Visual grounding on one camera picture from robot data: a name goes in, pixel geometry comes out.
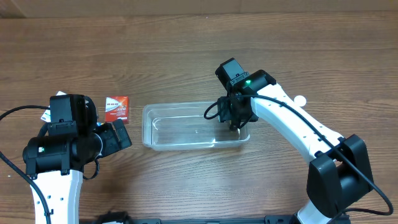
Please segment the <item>red medicine box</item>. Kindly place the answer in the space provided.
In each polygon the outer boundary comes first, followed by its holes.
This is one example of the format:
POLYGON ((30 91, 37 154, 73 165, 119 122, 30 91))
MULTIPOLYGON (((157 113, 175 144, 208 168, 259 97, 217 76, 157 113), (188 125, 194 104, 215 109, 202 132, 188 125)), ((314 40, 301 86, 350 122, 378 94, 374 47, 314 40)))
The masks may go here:
POLYGON ((127 96, 107 96, 105 104, 105 122, 120 119, 124 124, 129 123, 129 98, 127 96))

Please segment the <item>orange bottle white cap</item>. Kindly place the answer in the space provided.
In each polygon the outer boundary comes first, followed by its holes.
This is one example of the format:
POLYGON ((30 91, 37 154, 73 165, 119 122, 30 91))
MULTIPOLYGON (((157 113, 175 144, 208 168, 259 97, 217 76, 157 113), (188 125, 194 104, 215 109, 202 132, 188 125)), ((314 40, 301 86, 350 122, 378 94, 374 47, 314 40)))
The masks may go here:
POLYGON ((297 95, 294 97, 294 103, 299 107, 304 107, 307 104, 307 99, 302 95, 297 95))

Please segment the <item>white medicine box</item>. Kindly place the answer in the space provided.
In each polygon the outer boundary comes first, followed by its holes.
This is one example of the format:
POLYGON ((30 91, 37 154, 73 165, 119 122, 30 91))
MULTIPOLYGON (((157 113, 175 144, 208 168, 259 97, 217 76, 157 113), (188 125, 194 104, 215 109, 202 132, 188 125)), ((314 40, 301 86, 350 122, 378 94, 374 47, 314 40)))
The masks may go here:
MULTIPOLYGON (((57 96, 65 95, 65 93, 62 91, 58 91, 56 95, 57 96)), ((42 116, 40 118, 42 121, 44 121, 46 123, 50 123, 51 122, 50 110, 45 110, 45 112, 42 114, 42 116)))

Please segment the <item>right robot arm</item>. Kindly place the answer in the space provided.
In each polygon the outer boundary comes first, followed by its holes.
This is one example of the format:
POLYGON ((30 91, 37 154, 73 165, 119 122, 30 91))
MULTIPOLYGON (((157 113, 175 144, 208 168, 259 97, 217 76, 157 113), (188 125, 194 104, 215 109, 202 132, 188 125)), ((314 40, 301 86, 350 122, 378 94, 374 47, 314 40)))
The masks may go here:
POLYGON ((292 223, 334 223, 350 205, 374 190, 365 142, 322 125, 287 96, 264 70, 248 73, 231 58, 215 71, 226 90, 215 114, 231 130, 263 119, 293 145, 308 164, 309 201, 292 223))

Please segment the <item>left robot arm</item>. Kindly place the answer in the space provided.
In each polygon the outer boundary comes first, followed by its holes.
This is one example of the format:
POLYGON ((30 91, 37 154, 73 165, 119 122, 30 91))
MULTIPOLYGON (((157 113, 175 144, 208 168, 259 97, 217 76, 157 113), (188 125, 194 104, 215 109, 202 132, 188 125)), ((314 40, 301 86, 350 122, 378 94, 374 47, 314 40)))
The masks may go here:
POLYGON ((23 151, 33 182, 36 223, 78 223, 84 166, 130 147, 124 123, 97 124, 96 107, 84 95, 50 98, 50 122, 23 151))

